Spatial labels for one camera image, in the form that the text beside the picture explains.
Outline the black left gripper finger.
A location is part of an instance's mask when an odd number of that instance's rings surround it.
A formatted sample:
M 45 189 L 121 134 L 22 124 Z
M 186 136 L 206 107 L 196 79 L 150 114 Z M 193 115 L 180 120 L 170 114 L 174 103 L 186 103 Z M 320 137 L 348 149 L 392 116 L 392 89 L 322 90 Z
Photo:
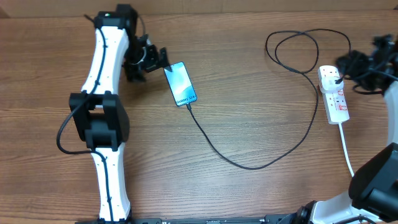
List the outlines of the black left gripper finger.
M 145 82 L 146 78 L 144 77 L 144 71 L 143 70 L 131 70 L 129 68 L 125 68 L 125 75 L 127 78 L 127 81 L 129 82 Z
M 169 62 L 169 58 L 167 55 L 167 49 L 161 48 L 159 51 L 159 66 L 166 69 L 167 71 L 172 71 L 172 67 Z

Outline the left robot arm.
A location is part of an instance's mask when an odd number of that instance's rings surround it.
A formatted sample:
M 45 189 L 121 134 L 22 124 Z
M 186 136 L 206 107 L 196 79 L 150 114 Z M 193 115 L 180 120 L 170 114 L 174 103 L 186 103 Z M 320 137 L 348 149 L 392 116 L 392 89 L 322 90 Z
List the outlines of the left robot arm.
M 79 138 L 91 154 L 98 178 L 99 217 L 95 223 L 133 223 L 124 176 L 124 148 L 129 138 L 129 117 L 119 97 L 122 73 L 130 82 L 144 82 L 144 75 L 169 67 L 165 48 L 157 49 L 148 34 L 137 36 L 144 21 L 130 4 L 114 11 L 100 11 L 91 19 L 96 36 L 91 68 L 80 92 L 69 98 Z

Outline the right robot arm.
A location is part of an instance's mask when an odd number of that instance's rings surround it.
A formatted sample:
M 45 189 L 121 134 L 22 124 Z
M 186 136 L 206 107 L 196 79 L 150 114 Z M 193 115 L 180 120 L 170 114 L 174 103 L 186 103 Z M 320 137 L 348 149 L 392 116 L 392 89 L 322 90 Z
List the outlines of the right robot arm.
M 334 66 L 318 69 L 329 124 L 339 129 L 349 120 L 345 101 L 345 82 L 351 81 L 353 91 L 380 97 L 385 103 L 385 131 L 378 124 L 359 125 L 366 140 L 353 143 L 369 146 L 386 140 L 375 156 L 355 171 L 343 193 L 328 199 L 310 202 L 297 212 L 280 219 L 280 223 L 390 223 L 397 221 L 397 39 L 392 35 L 373 38 L 371 54 L 354 50 L 336 59 Z

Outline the blue Galaxy smartphone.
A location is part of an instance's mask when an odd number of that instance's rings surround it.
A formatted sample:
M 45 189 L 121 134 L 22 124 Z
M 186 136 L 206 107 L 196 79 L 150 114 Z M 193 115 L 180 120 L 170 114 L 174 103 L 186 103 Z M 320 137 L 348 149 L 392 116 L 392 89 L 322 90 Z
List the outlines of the blue Galaxy smartphone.
M 183 62 L 165 67 L 164 73 L 177 106 L 187 105 L 197 100 L 197 94 Z

